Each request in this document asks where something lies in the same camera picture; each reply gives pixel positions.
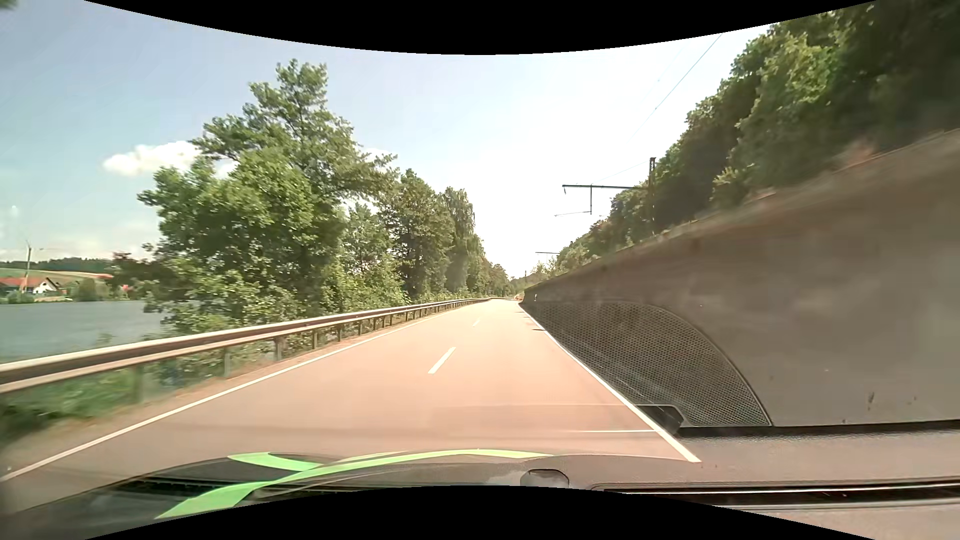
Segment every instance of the dashed center line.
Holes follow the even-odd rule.
[[[450,358],[450,355],[453,354],[454,349],[456,349],[456,347],[450,347],[450,350],[447,351],[445,355],[441,356],[440,359],[437,360],[437,363],[433,364],[433,367],[430,368],[430,371],[426,372],[427,375],[433,375],[437,373],[437,370],[440,369],[440,366],[444,365],[444,362],[446,362],[446,359]]]

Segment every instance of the green stripe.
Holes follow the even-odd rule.
[[[361,459],[371,459],[373,457],[381,457],[382,455],[394,455],[400,454],[400,452],[381,452],[379,454],[366,454],[366,455],[355,455],[354,457],[345,457],[343,459],[337,459],[334,463],[347,463],[348,461],[360,461]]]
[[[273,469],[283,469],[285,471],[309,471],[322,466],[322,463],[313,461],[300,461],[298,459],[288,459],[286,457],[277,457],[267,452],[254,452],[252,454],[234,454],[228,455],[228,458],[234,461],[242,461],[251,465],[262,465]]]
[[[185,516],[200,512],[209,512],[211,510],[222,510],[231,508],[247,498],[250,493],[270,485],[282,484],[304,479],[312,479],[326,475],[334,475],[345,471],[354,471],[368,467],[378,467],[380,465],[392,465],[406,461],[416,461],[418,459],[429,459],[431,457],[446,457],[450,455],[484,455],[491,457],[507,457],[510,459],[523,459],[530,457],[548,457],[550,454],[535,454],[531,452],[515,452],[510,450],[444,450],[438,452],[424,452],[420,454],[393,455],[390,457],[381,457],[379,459],[368,459],[365,461],[339,462],[336,464],[325,465],[307,471],[299,471],[293,475],[288,475],[282,479],[246,482],[225,487],[218,487],[207,491],[202,495],[187,499],[177,504],[173,508],[156,516],[160,518],[171,518],[176,516]]]

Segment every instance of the black border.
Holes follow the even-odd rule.
[[[302,537],[389,532],[461,536],[469,532],[519,536],[526,532],[569,535],[628,532],[639,536],[714,537],[722,528],[753,530],[756,536],[796,533],[816,538],[860,538],[781,518],[643,495],[519,486],[394,488],[257,504],[163,521],[149,531],[171,537],[241,533]],[[137,528],[109,538],[139,538]]]
[[[532,54],[629,47],[774,24],[861,2],[616,4],[226,3],[96,1],[110,8],[286,41],[427,54]]]

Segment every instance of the sky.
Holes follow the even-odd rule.
[[[239,113],[252,100],[249,83],[273,81],[278,62],[298,59],[326,64],[328,105],[357,142],[396,154],[400,170],[438,191],[465,188],[488,259],[522,276],[550,257],[535,252],[559,252],[606,216],[616,193],[594,190],[593,214],[557,217],[589,209],[587,190],[564,194],[561,184],[600,183],[637,164],[600,184],[641,182],[648,159],[677,140],[686,113],[766,28],[725,33],[711,48],[717,35],[468,57],[22,1],[0,12],[0,259],[23,259],[28,241],[34,260],[143,256],[140,246],[159,238],[158,218],[136,194],[152,187],[153,172],[189,163],[186,140],[204,122]]]

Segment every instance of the utility pole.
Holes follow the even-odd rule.
[[[590,209],[582,212],[568,212],[568,213],[556,213],[553,214],[554,217],[561,215],[570,215],[573,213],[588,213],[593,215],[593,189],[642,189],[639,185],[594,185],[594,184],[563,184],[562,188],[564,193],[568,187],[588,187],[590,190]]]
[[[34,253],[34,247],[27,242],[27,269],[23,273],[23,281],[20,283],[20,294],[27,290],[27,278],[30,277],[30,256]]]
[[[654,170],[657,158],[650,158],[650,171],[647,173],[647,197],[650,197],[650,232],[654,231]]]

